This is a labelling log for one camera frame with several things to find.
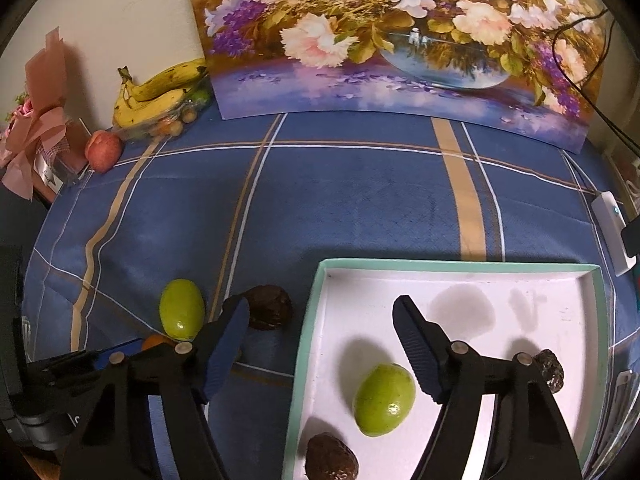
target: green lime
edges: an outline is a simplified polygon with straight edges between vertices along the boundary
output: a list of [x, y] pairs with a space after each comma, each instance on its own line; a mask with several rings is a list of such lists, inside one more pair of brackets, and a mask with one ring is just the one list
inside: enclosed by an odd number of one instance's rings
[[192, 93], [189, 100], [198, 108], [204, 108], [211, 101], [211, 96], [206, 88], [201, 88]]
[[407, 370], [396, 364], [378, 365], [353, 399], [356, 423], [367, 436], [384, 435], [405, 420], [414, 400], [414, 378]]
[[204, 324], [204, 300], [190, 280], [173, 280], [160, 297], [160, 321], [166, 334], [181, 341], [196, 337]]

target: black device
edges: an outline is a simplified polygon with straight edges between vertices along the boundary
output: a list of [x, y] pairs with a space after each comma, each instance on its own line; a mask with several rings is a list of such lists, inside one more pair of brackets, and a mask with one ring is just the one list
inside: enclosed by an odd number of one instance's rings
[[[63, 450], [61, 480], [160, 480], [148, 410], [148, 396], [160, 395], [180, 477], [227, 480], [202, 405], [230, 372], [248, 316], [247, 301], [232, 296], [193, 343], [161, 344], [131, 356], [114, 349], [103, 370], [95, 369], [99, 352], [27, 364], [14, 319], [13, 347], [2, 348], [8, 352], [2, 373], [12, 378], [0, 384], [8, 400], [3, 422], [21, 428], [12, 433], [18, 443]], [[396, 300], [389, 321], [420, 388], [442, 406], [413, 480], [462, 478], [483, 395], [497, 402], [482, 480], [582, 477], [562, 415], [531, 356], [488, 358], [465, 342], [451, 342], [408, 296]]]
[[626, 255], [629, 258], [640, 254], [640, 216], [629, 222], [625, 228], [620, 231], [622, 243], [625, 246]]

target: white stripe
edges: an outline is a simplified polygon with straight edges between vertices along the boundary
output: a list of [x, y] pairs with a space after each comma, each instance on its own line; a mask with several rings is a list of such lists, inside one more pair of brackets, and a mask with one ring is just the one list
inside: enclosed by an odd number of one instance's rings
[[[260, 144], [248, 144], [246, 146], [210, 146], [208, 148], [189, 148], [184, 149], [179, 152], [167, 152], [167, 153], [159, 153], [156, 157], [162, 156], [172, 156], [172, 155], [182, 155], [185, 153], [195, 153], [195, 152], [216, 152], [217, 150], [253, 150], [255, 148], [259, 148]], [[393, 148], [390, 146], [345, 146], [343, 144], [296, 144], [294, 142], [290, 144], [274, 144], [272, 148], [340, 148], [340, 149], [351, 149], [351, 150], [382, 150], [384, 152], [408, 152], [408, 153], [424, 153], [426, 155], [436, 155], [443, 156], [442, 152], [433, 152], [431, 150], [421, 150], [416, 148]], [[462, 158], [463, 160], [469, 160], [474, 162], [475, 158], [465, 156], [457, 153], [447, 153], [449, 156], [455, 156], [457, 158]], [[121, 162], [120, 164], [132, 164], [133, 160], [128, 160], [125, 162]], [[529, 171], [518, 170], [516, 168], [510, 168], [509, 166], [504, 166], [499, 162], [491, 162], [485, 160], [482, 164], [486, 166], [495, 166], [496, 168], [502, 168], [503, 170], [513, 171], [514, 173], [519, 173], [522, 175], [533, 176], [542, 182], [546, 182], [548, 184], [552, 184], [553, 186], [563, 187], [565, 189], [575, 190], [572, 186], [568, 186], [567, 184], [562, 184], [561, 182], [556, 182], [555, 180], [550, 180], [548, 178], [544, 178], [535, 173], [531, 173]]]
[[[567, 164], [567, 167], [569, 168], [569, 171], [571, 172], [572, 177], [574, 178], [574, 182], [576, 183], [576, 185], [580, 186], [580, 184], [578, 183], [578, 178], [575, 174], [574, 168], [572, 167], [572, 165], [569, 163], [569, 161], [566, 159], [566, 157], [564, 158], [564, 162]], [[607, 276], [609, 277], [609, 285], [611, 286], [611, 327], [610, 327], [610, 332], [609, 332], [609, 341], [610, 342], [614, 342], [615, 338], [616, 338], [616, 286], [613, 283], [613, 278], [611, 277], [611, 271], [609, 270], [609, 264], [607, 263], [607, 258], [604, 254], [604, 250], [602, 249], [602, 242], [600, 241], [600, 235], [598, 234], [598, 228], [594, 222], [593, 219], [593, 215], [591, 214], [591, 209], [589, 207], [589, 204], [587, 203], [586, 199], [584, 198], [584, 195], [581, 191], [578, 191], [580, 193], [580, 197], [582, 198], [582, 201], [584, 202], [584, 206], [587, 209], [587, 213], [589, 215], [589, 218], [591, 219], [591, 224], [593, 226], [593, 232], [596, 235], [596, 240], [598, 242], [598, 247], [600, 249], [600, 257], [602, 259], [602, 263], [604, 264], [604, 267], [607, 271]], [[609, 366], [607, 369], [607, 383], [609, 383], [606, 387], [606, 392], [605, 392], [605, 403], [609, 402], [609, 397], [611, 396], [611, 386], [610, 386], [610, 380], [611, 380], [611, 374], [613, 371], [613, 352], [611, 352], [612, 347], [609, 347]], [[590, 450], [589, 455], [587, 456], [587, 463], [590, 463], [592, 460], [592, 456], [593, 453], [596, 452], [597, 449], [592, 449]]]
[[259, 366], [253, 366], [253, 365], [248, 365], [247, 363], [241, 363], [236, 361], [235, 364], [240, 365], [240, 366], [244, 366], [245, 368], [251, 368], [252, 370], [259, 370], [261, 372], [265, 372], [267, 374], [273, 374], [273, 375], [280, 375], [281, 377], [288, 377], [288, 378], [293, 378], [293, 375], [291, 374], [286, 374], [284, 372], [276, 372], [274, 370], [267, 370], [267, 368], [260, 368]]
[[638, 332], [640, 332], [640, 326], [638, 328], [636, 328], [631, 334], [629, 334], [626, 337], [623, 337], [620, 341], [618, 341], [617, 343], [614, 343], [614, 345], [611, 347], [611, 349], [615, 349], [616, 346], [622, 344], [623, 342], [631, 339], [633, 336], [635, 336]]
[[276, 128], [275, 133], [273, 134], [273, 137], [271, 137], [271, 141], [269, 142], [269, 145], [267, 146], [267, 149], [264, 152], [264, 155], [262, 156], [262, 160], [260, 161], [260, 166], [258, 167], [258, 171], [255, 173], [255, 178], [254, 178], [254, 184], [251, 186], [251, 191], [249, 192], [249, 196], [246, 199], [246, 205], [244, 206], [244, 213], [242, 214], [242, 222], [240, 223], [240, 230], [238, 231], [238, 240], [236, 241], [236, 249], [234, 250], [234, 257], [231, 260], [231, 267], [229, 269], [229, 276], [228, 279], [226, 280], [226, 291], [225, 291], [225, 298], [229, 297], [229, 293], [231, 292], [231, 284], [234, 280], [234, 273], [236, 272], [236, 263], [238, 262], [238, 254], [240, 253], [240, 245], [242, 244], [242, 235], [244, 235], [244, 228], [246, 226], [246, 219], [249, 216], [249, 208], [251, 207], [251, 201], [254, 198], [254, 193], [255, 193], [255, 188], [258, 186], [258, 179], [260, 178], [260, 174], [262, 173], [262, 168], [264, 167], [264, 162], [267, 160], [267, 156], [269, 155], [269, 152], [271, 151], [271, 148], [273, 147], [273, 143], [276, 140], [276, 137], [278, 136], [278, 133], [280, 132], [280, 129], [282, 127], [282, 125], [284, 124], [284, 121], [287, 119], [287, 116], [289, 114], [284, 114], [282, 119], [280, 120], [280, 124], [278, 124], [278, 127]]
[[[572, 165], [569, 163], [568, 160], [565, 159], [565, 162], [567, 164], [567, 166], [569, 167], [569, 171], [571, 171], [572, 177], [575, 180], [575, 183], [578, 184], [578, 178], [577, 175], [575, 174], [574, 168], [572, 167]], [[602, 263], [604, 264], [604, 267], [607, 271], [607, 276], [609, 277], [609, 285], [611, 286], [611, 295], [612, 295], [612, 314], [611, 314], [611, 332], [610, 332], [610, 337], [611, 337], [611, 341], [615, 341], [615, 337], [616, 337], [616, 286], [613, 283], [613, 278], [611, 277], [611, 272], [609, 270], [609, 264], [607, 263], [607, 258], [605, 256], [604, 250], [602, 249], [602, 242], [600, 241], [600, 235], [598, 234], [598, 228], [596, 226], [596, 222], [593, 219], [593, 215], [591, 214], [591, 208], [589, 207], [589, 204], [587, 203], [587, 201], [584, 199], [584, 195], [582, 193], [580, 193], [580, 197], [582, 198], [582, 201], [584, 202], [585, 207], [587, 208], [587, 213], [589, 215], [589, 218], [591, 219], [591, 224], [593, 225], [593, 232], [596, 235], [596, 240], [598, 241], [598, 247], [600, 249], [600, 257], [602, 259]]]
[[[56, 240], [53, 242], [53, 246], [51, 247], [51, 259], [53, 260], [53, 253], [56, 250], [56, 245], [58, 244], [58, 242], [60, 241], [60, 238], [62, 238], [62, 234], [65, 232], [66, 229], [66, 224], [69, 222], [69, 219], [71, 218], [71, 214], [73, 213], [74, 209], [76, 208], [76, 204], [78, 203], [78, 198], [80, 197], [80, 194], [82, 193], [82, 190], [86, 187], [86, 184], [89, 182], [89, 179], [91, 178], [91, 176], [88, 176], [86, 178], [86, 180], [82, 183], [82, 187], [78, 190], [78, 194], [76, 195], [76, 198], [74, 199], [73, 204], [71, 205], [71, 209], [69, 210], [69, 214], [66, 216], [66, 220], [65, 223], [62, 225], [62, 229], [60, 229], [60, 233], [58, 234], [58, 238], [56, 238]], [[33, 248], [35, 249], [36, 245], [37, 245], [38, 241], [36, 240], [36, 244], [34, 244]], [[45, 282], [47, 281], [47, 277], [49, 276], [49, 271], [51, 270], [51, 267], [47, 267], [47, 272], [44, 275], [44, 279], [42, 280], [42, 294], [40, 295], [40, 304], [38, 306], [38, 313], [36, 314], [36, 327], [35, 330], [33, 332], [33, 354], [31, 355], [31, 360], [35, 361], [35, 357], [36, 357], [36, 341], [38, 339], [38, 327], [40, 325], [40, 311], [42, 310], [42, 301], [44, 300], [44, 291], [46, 288]]]
[[465, 131], [466, 140], [469, 141], [469, 145], [471, 145], [471, 149], [474, 150], [474, 155], [476, 156], [476, 160], [478, 161], [478, 166], [480, 166], [480, 171], [482, 171], [482, 174], [484, 175], [484, 179], [486, 180], [486, 184], [487, 186], [489, 186], [489, 191], [491, 192], [491, 196], [494, 197], [495, 210], [498, 214], [498, 229], [500, 229], [500, 249], [502, 250], [502, 260], [505, 262], [506, 251], [504, 249], [504, 226], [502, 225], [502, 212], [500, 211], [500, 205], [498, 204], [498, 197], [495, 195], [494, 187], [491, 185], [491, 182], [489, 181], [489, 176], [486, 174], [486, 171], [484, 170], [484, 166], [482, 165], [482, 160], [480, 160], [480, 156], [478, 155], [478, 152], [476, 151], [476, 147], [474, 146], [473, 141], [471, 140], [471, 136], [469, 136], [469, 132], [466, 129], [466, 124], [465, 123], [460, 123], [460, 124], [462, 124], [462, 129]]
[[[176, 150], [174, 152], [158, 153], [156, 158], [161, 158], [162, 156], [181, 155], [183, 153], [216, 152], [217, 150], [252, 150], [254, 148], [260, 148], [260, 142], [256, 142], [255, 144], [246, 144], [244, 146], [203, 146], [200, 148], [185, 148], [183, 150]], [[117, 168], [118, 166], [124, 166], [126, 164], [133, 164], [136, 161], [136, 158], [132, 160], [123, 160], [122, 162], [116, 164], [114, 168]]]
[[585, 178], [585, 180], [591, 184], [591, 187], [593, 188], [594, 192], [599, 193], [598, 191], [598, 186], [596, 186], [593, 183], [593, 180], [591, 180], [589, 178], [589, 175], [587, 175], [587, 173], [580, 167], [580, 164], [578, 164], [575, 160], [573, 160], [571, 158], [571, 156], [565, 151], [562, 150], [562, 154], [569, 160], [570, 163], [572, 163], [574, 165], [574, 167], [576, 168], [576, 170], [578, 170], [580, 172], [580, 174]]
[[138, 186], [138, 183], [142, 179], [142, 175], [145, 173], [146, 169], [149, 166], [151, 166], [151, 163], [156, 158], [156, 155], [164, 148], [164, 145], [167, 142], [168, 142], [168, 139], [162, 144], [162, 146], [160, 146], [160, 148], [156, 151], [156, 153], [151, 156], [151, 158], [149, 159], [149, 161], [146, 164], [146, 166], [138, 174], [138, 178], [133, 183], [133, 186], [131, 187], [131, 192], [129, 193], [129, 197], [127, 198], [127, 202], [125, 203], [124, 208], [122, 209], [122, 213], [120, 215], [120, 220], [118, 221], [118, 225], [116, 226], [115, 231], [111, 235], [111, 238], [109, 238], [105, 243], [103, 243], [101, 245], [100, 249], [98, 249], [98, 256], [97, 256], [97, 259], [98, 259], [98, 278], [96, 279], [96, 282], [95, 282], [94, 296], [93, 296], [93, 298], [91, 300], [91, 307], [89, 308], [89, 312], [86, 313], [86, 316], [84, 316], [84, 322], [86, 323], [86, 330], [84, 331], [84, 347], [82, 349], [86, 348], [86, 343], [87, 343], [87, 341], [89, 339], [89, 316], [91, 315], [91, 312], [94, 310], [95, 290], [98, 290], [98, 287], [100, 286], [100, 277], [102, 275], [102, 262], [100, 261], [100, 254], [102, 253], [102, 250], [105, 248], [105, 246], [109, 242], [111, 242], [111, 240], [113, 240], [115, 238], [116, 234], [118, 234], [118, 230], [120, 229], [120, 226], [122, 225], [122, 220], [123, 220], [124, 215], [125, 215], [125, 213], [127, 211], [127, 207], [129, 206], [129, 202], [131, 202], [131, 198], [133, 197], [133, 193], [135, 192], [136, 187]]
[[[80, 276], [78, 276], [77, 274], [74, 274], [72, 272], [69, 272], [68, 270], [65, 269], [60, 269], [59, 267], [56, 267], [55, 265], [53, 265], [52, 263], [48, 262], [47, 259], [42, 256], [42, 254], [40, 253], [39, 250], [35, 249], [33, 250], [39, 257], [42, 258], [42, 260], [52, 269], [57, 270], [58, 272], [62, 272], [63, 274], [67, 274], [68, 276], [73, 276], [74, 278], [77, 278], [80, 282], [82, 282], [82, 278]], [[101, 290], [97, 290], [95, 289], [96, 292], [98, 292], [101, 296], [104, 296], [105, 298], [107, 298], [110, 301], [113, 301], [113, 303], [115, 303], [117, 306], [119, 306], [122, 310], [124, 310], [127, 314], [129, 314], [131, 317], [134, 317], [135, 319], [137, 319], [140, 323], [142, 323], [143, 325], [145, 325], [146, 327], [148, 327], [149, 329], [153, 330], [156, 333], [162, 334], [162, 332], [160, 332], [159, 330], [156, 330], [155, 328], [153, 328], [151, 325], [149, 325], [149, 323], [147, 323], [144, 319], [140, 319], [138, 316], [136, 316], [132, 311], [130, 311], [128, 308], [126, 308], [125, 306], [123, 306], [121, 303], [117, 302], [116, 300], [114, 300], [111, 296], [109, 296], [108, 294], [105, 294], [103, 291]]]

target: canvas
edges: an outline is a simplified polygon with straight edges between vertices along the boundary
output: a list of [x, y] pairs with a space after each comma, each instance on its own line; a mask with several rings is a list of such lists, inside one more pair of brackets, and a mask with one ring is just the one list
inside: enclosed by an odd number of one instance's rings
[[[191, 0], [225, 119], [376, 110], [492, 126], [580, 150], [593, 111], [552, 56], [599, 0]], [[606, 23], [562, 33], [595, 99]]]

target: bed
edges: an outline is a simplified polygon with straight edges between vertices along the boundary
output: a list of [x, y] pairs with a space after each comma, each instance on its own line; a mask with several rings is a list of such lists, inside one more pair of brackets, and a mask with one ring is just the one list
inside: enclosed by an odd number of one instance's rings
[[[614, 190], [592, 146], [579, 155], [483, 126], [375, 112], [222, 121], [128, 144], [116, 167], [63, 189], [36, 242], [23, 316], [30, 359], [161, 332], [160, 293], [202, 290], [207, 316], [261, 283], [294, 304], [284, 330], [249, 330], [242, 362], [211, 402], [231, 478], [280, 477], [306, 300], [326, 258], [579, 262], [602, 267], [613, 373], [640, 371], [636, 289], [616, 278], [591, 189]], [[153, 409], [160, 410], [157, 400]], [[161, 424], [165, 478], [177, 478]]]

